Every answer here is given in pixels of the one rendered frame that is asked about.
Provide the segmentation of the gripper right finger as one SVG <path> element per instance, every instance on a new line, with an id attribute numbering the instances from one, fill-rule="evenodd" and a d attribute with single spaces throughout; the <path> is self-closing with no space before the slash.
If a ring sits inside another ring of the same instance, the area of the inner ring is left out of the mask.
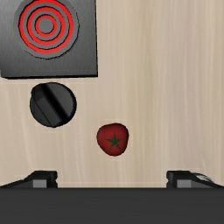
<path id="1" fill-rule="evenodd" d="M 168 171 L 166 173 L 167 188 L 223 188 L 214 183 L 208 176 L 190 171 Z"/>

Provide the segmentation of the stove plate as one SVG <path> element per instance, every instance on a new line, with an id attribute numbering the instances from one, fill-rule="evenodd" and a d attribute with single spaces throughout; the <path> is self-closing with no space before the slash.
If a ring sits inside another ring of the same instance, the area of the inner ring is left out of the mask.
<path id="1" fill-rule="evenodd" d="M 97 75 L 96 0 L 0 0 L 0 78 Z"/>

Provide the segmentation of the red tomato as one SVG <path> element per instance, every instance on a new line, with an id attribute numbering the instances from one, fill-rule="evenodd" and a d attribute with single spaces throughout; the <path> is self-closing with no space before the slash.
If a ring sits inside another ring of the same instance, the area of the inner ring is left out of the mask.
<path id="1" fill-rule="evenodd" d="M 106 124 L 97 131 L 96 140 L 107 155 L 117 157 L 127 149 L 129 131 L 121 123 Z"/>

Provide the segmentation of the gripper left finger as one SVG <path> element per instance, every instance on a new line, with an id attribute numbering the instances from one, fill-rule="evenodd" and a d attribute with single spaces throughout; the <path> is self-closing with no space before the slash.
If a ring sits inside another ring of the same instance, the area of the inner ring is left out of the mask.
<path id="1" fill-rule="evenodd" d="M 57 188 L 57 178 L 56 171 L 34 171 L 24 179 L 0 185 L 0 188 Z"/>

